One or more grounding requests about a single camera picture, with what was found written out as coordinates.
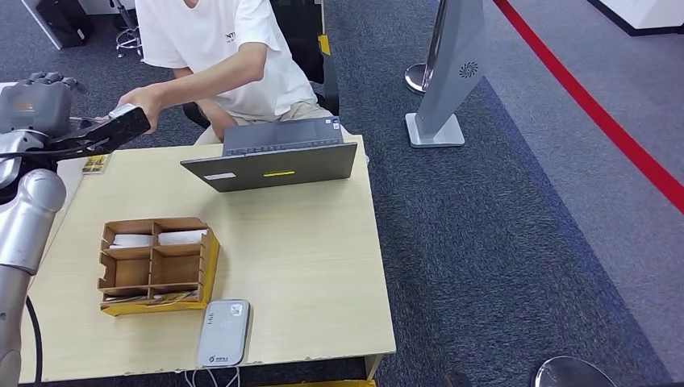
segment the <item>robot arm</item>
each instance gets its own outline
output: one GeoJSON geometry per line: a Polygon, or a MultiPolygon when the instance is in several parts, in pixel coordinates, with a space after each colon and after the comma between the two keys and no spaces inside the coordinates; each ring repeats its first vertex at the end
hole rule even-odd
{"type": "Polygon", "coordinates": [[[0,92],[0,387],[19,383],[28,285],[64,205],[57,161],[113,152],[150,128],[132,105],[112,111],[105,122],[71,128],[75,85],[72,78],[37,73],[0,92]]]}

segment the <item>laptop keyboard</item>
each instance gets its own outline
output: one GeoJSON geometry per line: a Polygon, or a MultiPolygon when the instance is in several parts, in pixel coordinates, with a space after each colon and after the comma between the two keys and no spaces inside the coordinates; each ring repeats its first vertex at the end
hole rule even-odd
{"type": "Polygon", "coordinates": [[[231,150],[227,150],[224,155],[225,156],[250,155],[253,153],[285,151],[287,149],[322,147],[323,145],[333,145],[333,144],[339,144],[339,143],[340,143],[340,141],[338,139],[327,139],[324,141],[309,141],[309,142],[305,142],[305,143],[296,143],[296,144],[269,145],[266,147],[231,149],[231,150]]]}

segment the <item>stanchion base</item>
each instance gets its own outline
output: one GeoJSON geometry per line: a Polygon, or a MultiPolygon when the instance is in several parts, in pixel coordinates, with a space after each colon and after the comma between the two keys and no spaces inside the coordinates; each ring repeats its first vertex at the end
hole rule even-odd
{"type": "Polygon", "coordinates": [[[425,76],[425,64],[418,63],[409,67],[404,73],[404,81],[406,81],[408,89],[416,94],[425,94],[426,88],[423,88],[423,77],[425,76]]]}
{"type": "Polygon", "coordinates": [[[570,356],[546,360],[532,387],[615,387],[615,383],[595,365],[570,356]]]}
{"type": "Polygon", "coordinates": [[[460,147],[465,144],[461,125],[458,124],[454,114],[451,114],[451,117],[433,137],[421,137],[418,134],[418,127],[415,124],[415,113],[407,114],[406,122],[408,136],[411,138],[411,146],[413,148],[460,147]]]}

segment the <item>laptop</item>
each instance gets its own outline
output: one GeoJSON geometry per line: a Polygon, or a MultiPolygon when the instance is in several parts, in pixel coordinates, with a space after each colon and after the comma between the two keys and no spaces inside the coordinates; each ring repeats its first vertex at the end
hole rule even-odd
{"type": "Polygon", "coordinates": [[[226,129],[223,154],[181,165],[219,192],[347,179],[357,153],[340,119],[302,119],[226,129]]]}

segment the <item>small card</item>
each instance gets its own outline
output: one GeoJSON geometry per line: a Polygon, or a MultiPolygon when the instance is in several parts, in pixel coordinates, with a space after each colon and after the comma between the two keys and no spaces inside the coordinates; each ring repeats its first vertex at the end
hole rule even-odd
{"type": "Polygon", "coordinates": [[[95,175],[105,171],[110,155],[90,156],[83,166],[84,175],[95,175]]]}

